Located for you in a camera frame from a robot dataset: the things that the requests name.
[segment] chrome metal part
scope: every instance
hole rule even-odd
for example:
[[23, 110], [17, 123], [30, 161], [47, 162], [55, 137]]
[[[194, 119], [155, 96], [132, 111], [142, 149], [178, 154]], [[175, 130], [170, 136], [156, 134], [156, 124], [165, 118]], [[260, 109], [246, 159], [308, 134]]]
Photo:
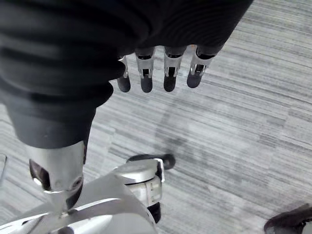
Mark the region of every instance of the chrome metal part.
[[84, 186], [75, 206], [61, 216], [42, 205], [0, 226], [0, 234], [157, 234], [151, 213], [110, 173]]
[[182, 56], [179, 56], [177, 58], [172, 58], [168, 56], [166, 53], [164, 53], [164, 71], [165, 71], [165, 76], [169, 76], [169, 68], [173, 67], [175, 69], [175, 72], [173, 74], [173, 77], [177, 76], [177, 73], [180, 69], [181, 66], [181, 61], [182, 61]]
[[209, 67], [211, 61], [212, 58], [209, 59], [200, 58], [195, 50], [191, 61], [191, 69], [190, 69], [191, 74], [195, 75], [195, 72], [198, 72], [199, 76], [202, 76], [205, 73], [206, 68]]
[[157, 161], [153, 159], [128, 162], [113, 170], [124, 184], [136, 184], [151, 180], [157, 172]]
[[61, 213], [74, 206], [83, 185], [83, 141], [59, 149], [40, 149], [25, 146], [30, 157], [30, 173]]
[[127, 58], [124, 55], [122, 58], [120, 58], [118, 61], [122, 62], [125, 65], [125, 72], [123, 74], [124, 78], [128, 77], [128, 63], [127, 63]]
[[137, 62], [137, 68], [140, 73], [141, 79], [144, 79], [144, 77], [148, 76], [148, 78], [152, 78], [153, 76], [153, 69], [154, 69], [154, 54], [155, 50], [153, 51], [153, 54], [150, 56], [150, 58], [147, 59], [141, 59], [136, 54], [136, 62]]

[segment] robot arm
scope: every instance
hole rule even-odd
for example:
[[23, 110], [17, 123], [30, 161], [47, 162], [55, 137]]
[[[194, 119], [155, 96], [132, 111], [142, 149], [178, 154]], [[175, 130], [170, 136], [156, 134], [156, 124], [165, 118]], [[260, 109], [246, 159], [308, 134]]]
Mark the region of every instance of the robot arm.
[[164, 88], [174, 89], [187, 45], [196, 44], [188, 86], [199, 85], [252, 0], [3, 0], [0, 100], [26, 145], [30, 174], [63, 214], [82, 193], [96, 108], [130, 89], [135, 51], [144, 92], [153, 54], [165, 46]]

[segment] silver metal joint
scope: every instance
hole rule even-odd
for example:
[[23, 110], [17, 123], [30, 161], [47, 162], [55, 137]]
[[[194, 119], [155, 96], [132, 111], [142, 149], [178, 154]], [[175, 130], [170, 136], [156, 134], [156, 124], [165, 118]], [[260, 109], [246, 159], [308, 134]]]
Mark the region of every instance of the silver metal joint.
[[152, 78], [153, 76], [153, 69], [154, 69], [154, 54], [155, 50], [150, 56], [150, 58], [147, 59], [141, 59], [138, 55], [136, 55], [136, 62], [137, 62], [137, 68], [140, 73], [141, 79], [144, 79], [144, 77]]
[[55, 212], [68, 211], [77, 202], [83, 185], [83, 141], [59, 149], [26, 145], [30, 174], [52, 202]]
[[172, 58], [168, 56], [166, 53], [164, 53], [164, 71], [165, 75], [168, 77], [169, 76], [169, 68], [173, 67], [175, 69], [175, 72], [173, 74], [173, 77], [177, 76], [177, 73], [180, 69], [181, 66], [181, 61], [182, 61], [182, 55], [177, 57], [177, 58]]
[[125, 65], [125, 72], [123, 74], [124, 78], [128, 77], [128, 63], [127, 63], [127, 58], [124, 55], [122, 58], [120, 58], [118, 61], [122, 62]]
[[211, 61], [212, 58], [202, 59], [198, 57], [195, 50], [191, 61], [191, 74], [195, 75], [195, 73], [198, 73], [199, 76], [202, 76], [205, 73], [206, 68], [209, 67]]

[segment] gray carpet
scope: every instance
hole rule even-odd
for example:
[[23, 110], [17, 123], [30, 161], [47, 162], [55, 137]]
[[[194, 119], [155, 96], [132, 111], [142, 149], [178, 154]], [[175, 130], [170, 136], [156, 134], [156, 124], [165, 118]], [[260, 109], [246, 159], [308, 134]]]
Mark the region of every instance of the gray carpet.
[[[134, 55], [132, 89], [93, 122], [85, 178], [136, 154], [176, 155], [167, 172], [161, 234], [261, 234], [265, 221], [312, 201], [312, 2], [256, 0], [197, 89], [186, 85], [193, 47], [176, 89], [163, 90], [157, 48], [154, 89], [145, 94]], [[0, 222], [44, 201], [0, 107], [0, 153], [9, 157]]]

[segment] ribbed black sleeve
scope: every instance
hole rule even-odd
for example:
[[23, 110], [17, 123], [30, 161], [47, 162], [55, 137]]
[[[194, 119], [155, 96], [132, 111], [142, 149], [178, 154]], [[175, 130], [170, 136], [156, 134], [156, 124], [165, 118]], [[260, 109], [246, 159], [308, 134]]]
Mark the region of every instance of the ribbed black sleeve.
[[0, 100], [21, 141], [88, 137], [95, 110], [137, 47], [218, 51], [252, 0], [1, 0]]

